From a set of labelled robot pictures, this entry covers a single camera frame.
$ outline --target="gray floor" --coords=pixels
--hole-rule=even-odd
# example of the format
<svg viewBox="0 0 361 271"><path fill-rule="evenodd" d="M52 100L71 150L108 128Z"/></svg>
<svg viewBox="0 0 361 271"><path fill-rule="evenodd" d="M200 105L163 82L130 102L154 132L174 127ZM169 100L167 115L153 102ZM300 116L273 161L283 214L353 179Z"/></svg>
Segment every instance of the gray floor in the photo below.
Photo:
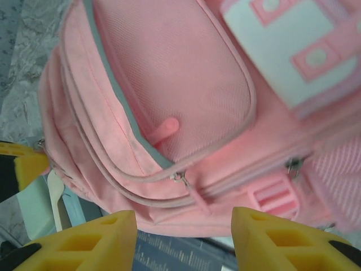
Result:
<svg viewBox="0 0 361 271"><path fill-rule="evenodd" d="M69 1L0 0L0 139L41 136L37 86ZM0 204L0 225L27 240L16 197ZM361 247L361 234L344 236Z"/></svg>

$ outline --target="pink backpack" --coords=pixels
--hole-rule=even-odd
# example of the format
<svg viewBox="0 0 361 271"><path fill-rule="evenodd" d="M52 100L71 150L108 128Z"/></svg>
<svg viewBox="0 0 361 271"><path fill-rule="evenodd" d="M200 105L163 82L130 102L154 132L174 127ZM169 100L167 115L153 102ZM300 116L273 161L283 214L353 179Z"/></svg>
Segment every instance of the pink backpack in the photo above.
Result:
<svg viewBox="0 0 361 271"><path fill-rule="evenodd" d="M260 18L249 25L227 15L244 1L247 16ZM263 1L74 0L39 86L56 174L110 213L135 210L150 233L230 235L234 206L361 229L359 0L322 1L343 14L325 12L347 32L340 50L332 56L321 36L326 57L313 40L312 57L306 46L287 60L298 75L284 77L257 51L266 59L264 48L285 42L287 52L287 37L272 44L242 31L295 27L279 20L296 2L318 0ZM327 86L323 76L353 59L349 75ZM319 86L302 98L306 111L278 92L292 76L305 92Z"/></svg>

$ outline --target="pink mesh fabric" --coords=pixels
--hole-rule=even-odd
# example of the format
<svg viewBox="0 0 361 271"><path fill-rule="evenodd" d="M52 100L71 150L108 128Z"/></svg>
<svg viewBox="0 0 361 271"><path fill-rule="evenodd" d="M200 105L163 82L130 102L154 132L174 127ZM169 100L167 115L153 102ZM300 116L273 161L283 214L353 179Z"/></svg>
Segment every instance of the pink mesh fabric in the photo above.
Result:
<svg viewBox="0 0 361 271"><path fill-rule="evenodd" d="M240 130L250 115L247 77L195 0L94 1L107 58L142 133L175 117L159 150L179 161Z"/></svg>
<svg viewBox="0 0 361 271"><path fill-rule="evenodd" d="M312 161L309 179L342 230L361 228L361 134Z"/></svg>

